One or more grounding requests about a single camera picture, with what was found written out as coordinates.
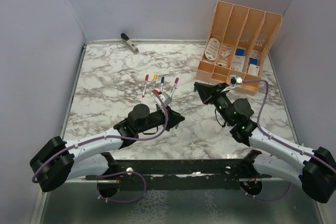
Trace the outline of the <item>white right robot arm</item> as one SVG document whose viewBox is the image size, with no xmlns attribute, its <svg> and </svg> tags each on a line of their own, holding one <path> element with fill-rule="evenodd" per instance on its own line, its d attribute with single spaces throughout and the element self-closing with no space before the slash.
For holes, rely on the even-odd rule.
<svg viewBox="0 0 336 224">
<path fill-rule="evenodd" d="M 299 187 L 313 200 L 327 203 L 335 192 L 335 159 L 324 147 L 314 150 L 280 138 L 264 127 L 260 121 L 251 120 L 253 110 L 247 99 L 231 102 L 226 83 L 217 85 L 194 83 L 201 101 L 212 104 L 221 115 L 230 134 L 238 143 L 262 151 L 255 159 L 241 164 L 246 177 L 266 174 L 281 178 Z"/>
</svg>

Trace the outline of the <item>red-tipped white pen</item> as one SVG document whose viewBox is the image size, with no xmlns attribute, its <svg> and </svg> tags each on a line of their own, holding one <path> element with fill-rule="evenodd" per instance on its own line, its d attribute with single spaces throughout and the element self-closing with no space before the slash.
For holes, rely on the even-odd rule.
<svg viewBox="0 0 336 224">
<path fill-rule="evenodd" d="M 145 83 L 144 83 L 144 88 L 143 88 L 143 91 L 142 91 L 142 97 L 143 98 L 145 97 L 147 86 L 148 86 L 148 79 L 146 79 Z"/>
</svg>

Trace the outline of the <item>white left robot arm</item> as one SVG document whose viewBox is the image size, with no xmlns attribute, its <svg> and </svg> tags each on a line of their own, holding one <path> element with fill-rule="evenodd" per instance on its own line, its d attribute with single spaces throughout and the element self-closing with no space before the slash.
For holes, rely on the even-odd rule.
<svg viewBox="0 0 336 224">
<path fill-rule="evenodd" d="M 169 106 L 150 112 L 147 105 L 138 104 L 113 128 L 92 137 L 68 141 L 60 136 L 53 137 L 29 162 L 34 173 L 32 182 L 39 184 L 43 192 L 49 192 L 68 179 L 84 176 L 85 170 L 92 170 L 94 175 L 110 179 L 115 175 L 116 166 L 104 161 L 95 168 L 92 160 L 94 156 L 128 147 L 140 141 L 140 133 L 159 126 L 169 131 L 184 120 L 182 114 Z"/>
</svg>

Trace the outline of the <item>orange-tipped white pen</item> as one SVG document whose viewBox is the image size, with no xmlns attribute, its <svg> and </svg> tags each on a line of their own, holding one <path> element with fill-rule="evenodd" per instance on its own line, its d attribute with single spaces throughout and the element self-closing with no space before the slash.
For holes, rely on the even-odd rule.
<svg viewBox="0 0 336 224">
<path fill-rule="evenodd" d="M 150 89 L 150 95 L 154 96 L 153 94 L 153 90 L 155 89 L 155 85 L 156 85 L 156 80 L 153 80 L 151 83 L 151 89 Z"/>
</svg>

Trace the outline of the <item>magenta-tipped white pen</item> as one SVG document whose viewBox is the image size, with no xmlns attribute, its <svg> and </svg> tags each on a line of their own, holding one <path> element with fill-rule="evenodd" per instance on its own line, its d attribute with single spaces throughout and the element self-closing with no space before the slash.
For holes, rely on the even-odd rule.
<svg viewBox="0 0 336 224">
<path fill-rule="evenodd" d="M 174 86 L 173 86 L 173 88 L 172 88 L 172 90 L 171 90 L 171 92 L 170 92 L 170 98 L 173 97 L 173 94 L 174 94 L 174 92 L 175 92 L 175 90 L 176 90 L 176 86 L 177 86 L 177 83 L 174 83 Z"/>
</svg>

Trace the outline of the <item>green-tipped white pen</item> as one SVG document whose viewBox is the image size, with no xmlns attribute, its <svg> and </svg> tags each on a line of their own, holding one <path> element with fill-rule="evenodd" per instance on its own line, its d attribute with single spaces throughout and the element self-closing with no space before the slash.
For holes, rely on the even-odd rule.
<svg viewBox="0 0 336 224">
<path fill-rule="evenodd" d="M 185 112 L 185 109 L 186 109 L 186 107 L 187 107 L 187 102 L 184 104 L 184 106 L 183 106 L 183 108 L 182 108 L 182 111 L 181 111 L 181 113 L 180 113 L 180 115 L 181 116 L 183 116 L 184 115 L 184 112 Z M 175 126 L 175 129 L 178 129 L 179 128 L 179 125 L 180 125 L 180 123 L 178 123 L 176 126 Z"/>
</svg>

